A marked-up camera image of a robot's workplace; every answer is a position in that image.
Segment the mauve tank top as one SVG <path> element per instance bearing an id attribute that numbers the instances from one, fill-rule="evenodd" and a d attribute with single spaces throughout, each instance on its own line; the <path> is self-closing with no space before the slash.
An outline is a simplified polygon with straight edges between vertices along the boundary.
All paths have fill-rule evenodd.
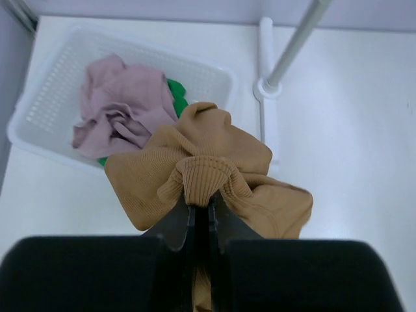
<path id="1" fill-rule="evenodd" d="M 165 74 L 110 55 L 87 66 L 72 147 L 93 160 L 141 150 L 177 114 Z"/>

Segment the green tank top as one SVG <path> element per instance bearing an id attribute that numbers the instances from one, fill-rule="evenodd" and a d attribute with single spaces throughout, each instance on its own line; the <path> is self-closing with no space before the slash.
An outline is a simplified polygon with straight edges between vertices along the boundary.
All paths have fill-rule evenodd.
<path id="1" fill-rule="evenodd" d="M 160 125 L 177 122 L 188 103 L 179 82 L 156 77 L 117 77 L 94 90 L 97 105 L 90 130 L 90 156 L 103 159 L 141 150 Z"/>

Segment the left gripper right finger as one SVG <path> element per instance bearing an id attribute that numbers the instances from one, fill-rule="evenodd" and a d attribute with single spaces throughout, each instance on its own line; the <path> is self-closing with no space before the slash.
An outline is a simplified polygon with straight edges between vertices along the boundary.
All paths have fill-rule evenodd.
<path id="1" fill-rule="evenodd" d="M 208 213 L 214 311 L 402 311 L 382 258 L 354 240 L 264 239 L 220 194 Z"/>

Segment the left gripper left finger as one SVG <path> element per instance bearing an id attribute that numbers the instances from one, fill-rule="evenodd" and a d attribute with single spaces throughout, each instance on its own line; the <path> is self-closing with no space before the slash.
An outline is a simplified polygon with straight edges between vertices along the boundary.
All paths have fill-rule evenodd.
<path id="1" fill-rule="evenodd" d="M 196 212 L 142 235 L 27 237 L 1 263 L 2 311 L 191 311 Z"/>

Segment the brown tank top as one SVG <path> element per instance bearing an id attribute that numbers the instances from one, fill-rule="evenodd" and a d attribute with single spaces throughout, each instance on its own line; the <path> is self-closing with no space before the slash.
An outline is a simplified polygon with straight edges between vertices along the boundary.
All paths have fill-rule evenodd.
<path id="1" fill-rule="evenodd" d="M 140 237 L 122 247 L 125 311 L 301 311 L 296 240 L 310 192 L 268 176 L 271 150 L 212 103 L 189 105 L 105 173 Z"/>

